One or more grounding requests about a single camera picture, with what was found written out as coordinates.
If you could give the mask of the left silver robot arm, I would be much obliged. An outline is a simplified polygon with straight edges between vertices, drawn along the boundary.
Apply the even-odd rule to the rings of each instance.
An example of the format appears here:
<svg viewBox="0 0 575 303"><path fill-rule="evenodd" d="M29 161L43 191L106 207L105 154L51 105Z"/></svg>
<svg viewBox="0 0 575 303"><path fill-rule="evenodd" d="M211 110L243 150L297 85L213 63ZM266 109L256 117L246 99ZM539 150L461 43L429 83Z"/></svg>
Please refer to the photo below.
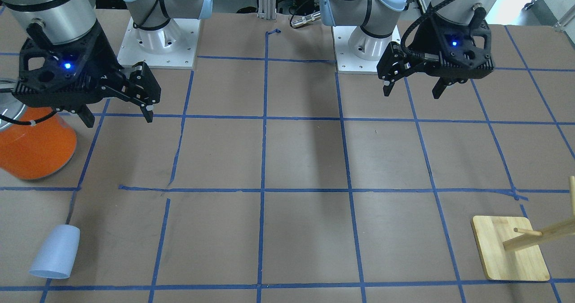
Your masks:
<svg viewBox="0 0 575 303"><path fill-rule="evenodd" d="M376 73L388 96L397 81L414 73L438 77L433 97L448 86L481 79L495 64L487 13L497 0L431 0L426 12L392 39L408 0L319 0L326 26L354 26L349 47L377 61Z"/></svg>

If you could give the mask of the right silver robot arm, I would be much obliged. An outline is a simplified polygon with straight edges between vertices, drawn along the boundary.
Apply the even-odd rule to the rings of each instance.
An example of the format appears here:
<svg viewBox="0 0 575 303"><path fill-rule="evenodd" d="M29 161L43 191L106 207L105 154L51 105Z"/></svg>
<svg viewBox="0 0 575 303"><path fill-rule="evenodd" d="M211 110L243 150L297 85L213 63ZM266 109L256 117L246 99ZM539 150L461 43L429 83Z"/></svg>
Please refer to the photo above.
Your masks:
<svg viewBox="0 0 575 303"><path fill-rule="evenodd" d="M124 52L117 56L90 0L2 0L27 33L16 82L1 92L27 107L77 114L87 127L88 105L117 98L138 106L148 123L161 88L152 67L191 67L195 57L190 23L207 19L213 0L123 0L131 13Z"/></svg>

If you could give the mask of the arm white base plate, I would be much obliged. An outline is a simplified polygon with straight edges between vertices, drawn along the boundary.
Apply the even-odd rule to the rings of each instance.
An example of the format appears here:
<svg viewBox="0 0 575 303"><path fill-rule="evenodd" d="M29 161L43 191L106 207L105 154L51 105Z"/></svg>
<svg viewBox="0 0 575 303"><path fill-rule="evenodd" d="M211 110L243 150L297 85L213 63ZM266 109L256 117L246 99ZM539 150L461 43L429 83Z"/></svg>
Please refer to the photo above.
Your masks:
<svg viewBox="0 0 575 303"><path fill-rule="evenodd" d="M337 71L342 74L376 74L388 43L400 42L397 26L386 38L374 38L358 26L335 26L332 28Z"/></svg>
<svg viewBox="0 0 575 303"><path fill-rule="evenodd" d="M143 61L152 69L192 69L199 44L201 20L171 19L162 29L135 29L129 21L117 60L130 67Z"/></svg>

